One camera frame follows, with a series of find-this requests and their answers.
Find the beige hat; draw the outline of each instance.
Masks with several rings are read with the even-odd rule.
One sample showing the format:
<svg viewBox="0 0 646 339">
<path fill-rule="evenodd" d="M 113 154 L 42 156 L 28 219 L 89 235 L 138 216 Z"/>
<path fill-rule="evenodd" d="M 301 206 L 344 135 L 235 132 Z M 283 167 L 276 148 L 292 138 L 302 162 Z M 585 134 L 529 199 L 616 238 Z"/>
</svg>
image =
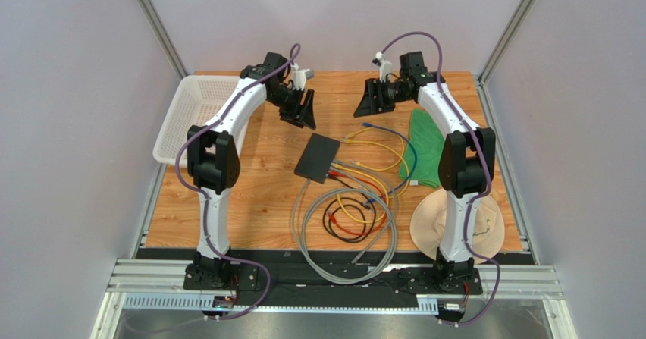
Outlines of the beige hat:
<svg viewBox="0 0 646 339">
<path fill-rule="evenodd" d="M 438 190 L 426 196 L 410 219 L 410 237 L 426 256 L 435 259 L 435 252 L 444 236 L 447 222 L 447 192 Z M 493 257 L 503 247 L 505 223 L 500 207 L 491 196 L 480 200 L 473 229 L 473 250 L 485 257 Z M 475 263 L 483 259 L 475 258 Z"/>
</svg>

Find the blue cable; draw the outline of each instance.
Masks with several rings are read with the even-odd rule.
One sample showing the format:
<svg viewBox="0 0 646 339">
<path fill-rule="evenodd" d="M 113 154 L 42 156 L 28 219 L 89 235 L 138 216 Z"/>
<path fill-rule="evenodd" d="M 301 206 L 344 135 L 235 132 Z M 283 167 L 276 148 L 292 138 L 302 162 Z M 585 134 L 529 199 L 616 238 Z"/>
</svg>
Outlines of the blue cable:
<svg viewBox="0 0 646 339">
<path fill-rule="evenodd" d="M 381 130 L 385 130 L 387 132 L 391 132 L 393 134 L 396 134 L 396 135 L 402 137 L 402 139 L 404 139 L 406 141 L 406 143 L 408 143 L 408 145 L 410 147 L 410 150 L 412 150 L 412 154 L 415 156 L 415 159 L 413 160 L 413 163 L 412 163 L 412 168 L 410 169 L 410 171 L 408 173 L 408 176 L 406 176 L 404 181 L 402 181 L 401 184 L 397 185 L 397 187 L 395 187 L 394 190 L 389 192 L 389 193 L 395 193 L 395 190 L 399 190 L 400 188 L 402 188 L 406 184 L 406 182 L 408 180 L 410 180 L 410 177 L 412 176 L 412 173 L 415 171 L 415 167 L 417 167 L 417 151 L 415 151 L 415 147 L 412 146 L 412 143 L 410 142 L 410 140 L 408 140 L 408 138 L 406 138 L 403 134 L 401 134 L 400 132 L 398 132 L 396 130 L 388 129 L 386 127 L 379 127 L 378 125 L 374 125 L 374 124 L 367 123 L 367 122 L 363 122 L 363 123 L 361 123 L 361 125 L 364 126 L 364 127 L 372 127 L 372 128 L 381 129 Z M 366 202 L 366 204 L 369 204 L 370 202 L 374 202 L 374 201 L 376 201 L 376 200 L 375 199 L 369 199 Z"/>
</svg>

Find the gray cable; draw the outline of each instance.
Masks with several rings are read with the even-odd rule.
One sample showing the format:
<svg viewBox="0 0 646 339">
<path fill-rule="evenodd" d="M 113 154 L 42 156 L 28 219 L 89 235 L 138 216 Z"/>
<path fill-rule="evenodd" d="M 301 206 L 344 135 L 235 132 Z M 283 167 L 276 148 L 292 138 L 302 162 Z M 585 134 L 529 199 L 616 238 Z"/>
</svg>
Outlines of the gray cable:
<svg viewBox="0 0 646 339">
<path fill-rule="evenodd" d="M 381 175 L 376 174 L 371 171 L 372 174 L 376 175 L 379 177 L 381 180 L 386 182 L 388 187 L 392 190 L 392 185 L 384 179 Z M 395 224 L 395 212 L 397 211 L 397 197 L 394 199 L 394 206 L 393 209 L 390 210 L 386 203 L 381 200 L 379 195 L 376 193 L 373 193 L 371 190 L 369 190 L 363 183 L 360 181 L 352 178 L 354 181 L 356 181 L 360 186 L 363 186 L 365 189 L 355 189 L 355 188 L 343 188 L 343 189 L 336 189 L 332 191 L 328 191 L 326 193 L 323 193 L 320 195 L 312 204 L 311 206 L 307 209 L 305 215 L 303 216 L 303 224 L 301 227 L 301 236 L 298 237 L 298 234 L 296 233 L 296 210 L 298 209 L 298 205 L 300 200 L 302 199 L 303 195 L 305 194 L 305 190 L 309 186 L 310 180 L 308 179 L 304 184 L 303 187 L 301 188 L 298 197 L 296 198 L 296 201 L 294 202 L 294 207 L 291 213 L 290 217 L 290 226 L 292 230 L 292 235 L 294 240 L 296 241 L 296 244 L 299 247 L 299 250 L 305 256 L 306 261 L 309 263 L 312 268 L 317 271 L 321 275 L 321 277 L 325 278 L 326 280 L 335 283 L 335 284 L 357 284 L 359 282 L 367 281 L 371 278 L 376 277 L 379 275 L 387 266 L 390 264 L 390 261 L 392 260 L 395 250 L 397 249 L 397 226 Z M 384 254 L 384 258 L 377 264 L 375 269 L 371 272 L 369 272 L 367 275 L 360 277 L 360 278 L 343 278 L 339 277 L 336 275 L 331 274 L 330 272 L 325 271 L 323 268 L 321 268 L 319 265 L 317 265 L 312 258 L 309 256 L 309 251 L 307 249 L 307 239 L 306 239 L 306 228 L 307 228 L 307 223 L 309 222 L 309 219 L 312 217 L 316 209 L 325 201 L 328 200 L 335 195 L 339 193 L 363 193 L 367 196 L 370 196 L 375 199 L 375 201 L 384 208 L 387 216 L 387 226 L 390 226 L 390 229 L 392 230 L 392 234 L 390 235 L 390 242 L 388 244 L 388 248 L 386 249 L 386 253 Z M 353 259 L 352 263 L 355 263 L 362 255 L 363 253 L 370 247 L 372 244 L 383 234 L 385 229 L 382 229 L 381 232 L 373 238 L 371 243 L 368 244 L 364 250 L 362 250 L 355 259 Z"/>
<path fill-rule="evenodd" d="M 367 172 L 367 173 L 369 173 L 369 174 L 373 174 L 374 176 L 378 177 L 380 180 L 382 180 L 383 182 L 385 182 L 385 183 L 386 183 L 386 186 L 387 186 L 387 187 L 388 187 L 388 189 L 389 189 L 389 191 L 392 191 L 392 192 L 393 192 L 393 196 L 394 196 L 394 198 L 393 198 L 393 210 L 392 210 L 392 211 L 393 211 L 393 215 L 396 215 L 396 214 L 397 214 L 397 209 L 399 208 L 399 198 L 397 197 L 397 192 L 396 192 L 395 190 L 393 190 L 393 185 L 392 185 L 392 184 L 391 184 L 387 179 L 385 179 L 383 176 L 381 176 L 380 174 L 378 174 L 378 173 L 376 173 L 376 172 L 374 172 L 374 171 L 372 171 L 372 170 L 368 170 L 368 169 L 367 169 L 367 168 L 365 168 L 365 167 L 361 167 L 361 166 L 357 166 L 357 165 L 351 165 L 351 164 L 349 164 L 349 163 L 345 163 L 345 162 L 339 161 L 339 160 L 337 160 L 337 159 L 335 159 L 335 160 L 334 160 L 334 162 L 335 162 L 335 163 L 337 163 L 337 164 L 339 164 L 339 165 L 342 165 L 342 166 L 344 166 L 344 167 L 348 167 L 348 168 L 356 168 L 356 169 L 358 169 L 358 170 L 365 171 L 365 172 Z M 343 173 L 342 171 L 339 171 L 339 170 L 337 170 L 336 168 L 331 168 L 331 170 L 332 170 L 332 171 L 339 172 L 339 173 L 341 173 L 341 174 Z M 350 174 L 346 174 L 346 176 L 347 176 L 347 177 L 349 177 L 350 179 L 354 180 L 354 181 L 355 181 L 355 182 L 357 182 L 358 184 L 363 185 L 363 184 L 361 183 L 361 181 L 357 180 L 355 177 L 351 176 Z M 381 229 L 381 230 L 377 233 L 377 235 L 375 236 L 375 238 L 373 238 L 373 239 L 370 241 L 370 243 L 368 243 L 368 245 L 367 245 L 367 246 L 365 246 L 365 248 L 364 248 L 361 252 L 359 252 L 359 254 L 357 254 L 357 255 L 356 255 L 356 257 L 354 257 L 354 259 L 353 259 L 352 263 L 356 263 L 357 261 L 359 261 L 359 259 L 363 256 L 363 254 L 364 254 L 366 251 L 368 251 L 368 250 L 370 249 L 370 247 L 372 246 L 372 244 L 375 244 L 375 242 L 377 241 L 377 239 L 379 239 L 379 237 L 381 237 L 381 235 L 382 235 L 385 231 L 386 231 L 385 229 Z"/>
</svg>

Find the red cable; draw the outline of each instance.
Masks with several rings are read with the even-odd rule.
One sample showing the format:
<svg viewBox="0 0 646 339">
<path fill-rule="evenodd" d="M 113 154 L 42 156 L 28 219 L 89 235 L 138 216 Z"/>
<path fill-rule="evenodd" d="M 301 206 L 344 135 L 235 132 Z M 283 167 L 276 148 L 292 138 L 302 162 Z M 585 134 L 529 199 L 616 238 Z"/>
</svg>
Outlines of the red cable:
<svg viewBox="0 0 646 339">
<path fill-rule="evenodd" d="M 336 171 L 332 171 L 332 170 L 330 170 L 330 171 L 328 171 L 328 174 L 329 174 L 330 176 L 335 176 L 335 177 L 342 176 L 342 177 L 345 177 L 345 178 L 350 178 L 347 174 L 344 174 L 343 172 L 336 172 Z M 359 177 L 355 177 L 355 178 L 356 178 L 357 180 L 359 180 L 359 181 L 363 182 L 364 184 L 368 184 L 368 185 L 370 185 L 370 186 L 374 187 L 374 188 L 375 188 L 375 190 L 377 190 L 379 193 L 381 193 L 381 190 L 379 190 L 379 187 L 377 187 L 377 186 L 376 186 L 375 184 L 373 184 L 372 182 L 370 182 L 370 181 L 368 181 L 368 180 L 364 180 L 364 179 L 359 178 Z M 383 194 L 381 195 L 381 199 L 382 199 L 382 200 L 384 200 L 384 201 L 386 201 L 386 197 L 385 197 Z M 342 231 L 342 232 L 344 232 L 344 233 L 348 233 L 348 234 L 356 235 L 356 236 L 359 236 L 359 237 L 361 237 L 362 235 L 367 235 L 367 234 L 370 234 L 370 233 L 371 233 L 371 232 L 356 233 L 356 232 L 354 232 L 354 231 L 348 231 L 346 228 L 342 227 L 342 226 L 339 224 L 339 222 L 337 221 L 337 219 L 334 217 L 334 214 L 332 214 L 331 212 L 328 212 L 328 217 L 329 217 L 329 218 L 330 218 L 330 220 L 331 220 L 331 221 L 332 221 L 332 222 L 333 222 L 333 223 L 334 223 L 334 224 L 335 224 L 339 229 L 341 229 L 341 231 Z M 383 219 L 381 219 L 381 222 L 379 223 L 379 225 L 378 225 L 375 229 L 373 229 L 372 231 L 379 231 L 379 229 L 381 229 L 381 227 L 383 227 L 383 226 L 384 226 L 384 223 L 385 223 L 385 222 L 386 222 L 386 218 L 384 217 Z"/>
<path fill-rule="evenodd" d="M 345 233 L 348 233 L 348 234 L 352 234 L 352 235 L 356 235 L 356 236 L 359 236 L 359 237 L 361 237 L 362 235 L 367 235 L 367 234 L 370 234 L 370 233 L 371 233 L 371 232 L 355 233 L 355 232 L 353 232 L 353 231 L 348 231 L 346 228 L 344 228 L 344 227 L 342 227 L 342 226 L 340 226 L 340 225 L 339 225 L 339 222 L 338 222 L 338 221 L 337 221 L 337 219 L 334 217 L 334 214 L 332 214 L 331 212 L 328 212 L 328 217 L 330 218 L 330 220 L 331 220 L 331 221 L 332 221 L 332 222 L 333 222 L 333 223 L 334 223 L 334 224 L 335 224 L 339 229 L 341 229 L 341 231 L 342 231 L 342 232 L 345 232 Z M 384 226 L 384 223 L 385 223 L 385 222 L 386 222 L 386 218 L 381 219 L 381 222 L 379 223 L 379 225 L 378 225 L 375 229 L 373 229 L 373 230 L 372 230 L 372 232 L 379 231 L 379 229 L 381 229 L 381 227 L 383 227 L 383 226 Z"/>
</svg>

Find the white wall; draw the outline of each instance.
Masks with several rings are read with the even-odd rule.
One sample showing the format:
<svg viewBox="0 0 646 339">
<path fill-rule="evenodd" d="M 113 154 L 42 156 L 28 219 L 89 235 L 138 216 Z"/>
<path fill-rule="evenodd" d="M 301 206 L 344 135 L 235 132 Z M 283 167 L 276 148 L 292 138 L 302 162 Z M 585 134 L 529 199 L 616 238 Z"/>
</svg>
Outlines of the white wall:
<svg viewBox="0 0 646 339">
<path fill-rule="evenodd" d="M 646 0 L 537 0 L 489 90 L 579 337 L 644 337 Z"/>
<path fill-rule="evenodd" d="M 0 0 L 0 337 L 88 337 L 177 84 L 136 0 Z"/>
<path fill-rule="evenodd" d="M 303 44 L 299 64 L 317 70 L 370 70 L 377 51 L 410 30 L 433 33 L 445 69 L 478 73 L 520 0 L 153 0 L 187 70 L 241 70 L 267 51 Z M 407 39 L 389 52 L 424 51 Z"/>
</svg>

